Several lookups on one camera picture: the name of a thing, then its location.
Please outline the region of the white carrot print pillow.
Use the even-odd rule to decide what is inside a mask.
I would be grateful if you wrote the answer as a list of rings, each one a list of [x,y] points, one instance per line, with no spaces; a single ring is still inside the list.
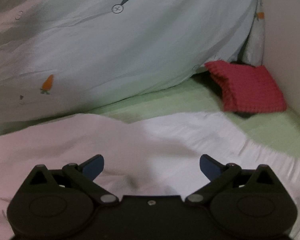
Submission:
[[[265,14],[262,6],[262,0],[257,0],[254,20],[245,49],[242,56],[242,61],[251,66],[262,65],[265,46]]]

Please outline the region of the light pink garment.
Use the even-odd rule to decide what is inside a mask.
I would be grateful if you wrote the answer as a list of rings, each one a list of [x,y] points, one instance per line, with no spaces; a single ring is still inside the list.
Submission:
[[[292,236],[300,239],[300,159],[257,144],[221,113],[178,113],[126,124],[78,114],[0,136],[0,239],[13,232],[6,210],[32,168],[59,169],[100,154],[98,185],[121,197],[191,194],[208,179],[199,159],[207,154],[244,169],[271,167],[298,208]]]

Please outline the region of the green checked bed sheet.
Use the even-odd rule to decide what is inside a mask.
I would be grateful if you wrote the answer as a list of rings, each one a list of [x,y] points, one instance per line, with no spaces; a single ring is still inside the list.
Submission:
[[[291,109],[246,114],[222,111],[221,91],[196,75],[176,87],[114,103],[86,114],[126,124],[178,113],[221,113],[257,144],[300,159],[300,117]]]

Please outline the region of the mint carrot print duvet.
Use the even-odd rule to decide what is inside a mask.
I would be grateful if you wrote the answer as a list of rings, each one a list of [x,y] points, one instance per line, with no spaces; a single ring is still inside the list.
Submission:
[[[258,0],[0,0],[0,123],[95,108],[235,59]]]

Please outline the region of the red knit cloth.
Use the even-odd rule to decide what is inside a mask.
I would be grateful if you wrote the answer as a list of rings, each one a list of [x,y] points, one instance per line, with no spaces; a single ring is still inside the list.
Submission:
[[[282,91],[264,66],[218,60],[207,62],[205,67],[222,89],[225,112],[257,114],[287,109]]]

